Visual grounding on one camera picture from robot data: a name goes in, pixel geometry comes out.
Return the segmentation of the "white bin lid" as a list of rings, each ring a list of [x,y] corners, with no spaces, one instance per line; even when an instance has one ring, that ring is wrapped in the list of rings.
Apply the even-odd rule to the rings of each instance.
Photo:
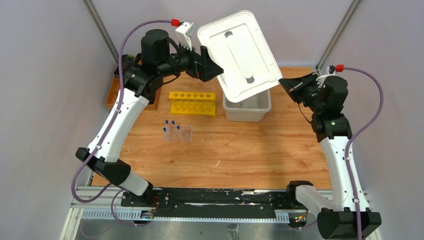
[[[279,84],[282,72],[254,16],[242,10],[201,26],[200,43],[223,69],[217,79],[233,103],[241,102]]]

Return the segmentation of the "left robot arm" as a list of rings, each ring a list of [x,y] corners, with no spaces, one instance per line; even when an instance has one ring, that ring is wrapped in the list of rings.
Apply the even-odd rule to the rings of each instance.
[[[92,171],[134,194],[140,206],[153,201],[153,185],[135,173],[119,155],[132,126],[140,113],[164,85],[164,78],[179,76],[185,72],[192,78],[208,82],[223,74],[224,70],[209,55],[208,48],[201,46],[200,53],[178,45],[163,29],[146,32],[141,39],[141,53],[133,66],[123,73],[118,98],[95,139],[87,147],[79,147],[75,156]]]

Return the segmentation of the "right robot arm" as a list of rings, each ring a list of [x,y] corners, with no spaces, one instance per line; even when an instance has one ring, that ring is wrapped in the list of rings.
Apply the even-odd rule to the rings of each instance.
[[[330,173],[332,200],[306,180],[291,181],[286,204],[303,206],[316,217],[320,236],[326,240],[364,240],[382,223],[371,209],[361,187],[353,156],[354,134],[342,110],[348,82],[336,74],[315,73],[279,80],[290,98],[312,110],[311,128],[316,134]]]

